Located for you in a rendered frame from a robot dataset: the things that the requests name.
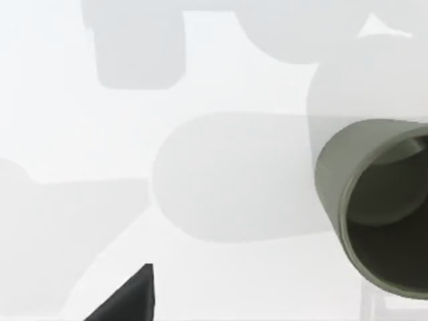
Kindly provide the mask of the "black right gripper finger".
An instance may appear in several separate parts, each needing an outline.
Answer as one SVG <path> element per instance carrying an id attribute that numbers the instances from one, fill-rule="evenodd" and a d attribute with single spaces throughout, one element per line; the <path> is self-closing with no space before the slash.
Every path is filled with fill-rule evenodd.
<path id="1" fill-rule="evenodd" d="M 83 321 L 154 321 L 154 267 L 144 264 Z"/>

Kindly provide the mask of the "grey-green cup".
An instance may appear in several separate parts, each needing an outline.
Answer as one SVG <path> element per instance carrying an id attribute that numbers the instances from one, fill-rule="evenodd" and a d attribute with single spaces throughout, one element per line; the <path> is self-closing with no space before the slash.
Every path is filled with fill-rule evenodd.
<path id="1" fill-rule="evenodd" d="M 315 160 L 314 186 L 361 276 L 428 300 L 428 122 L 369 119 L 341 128 Z"/>

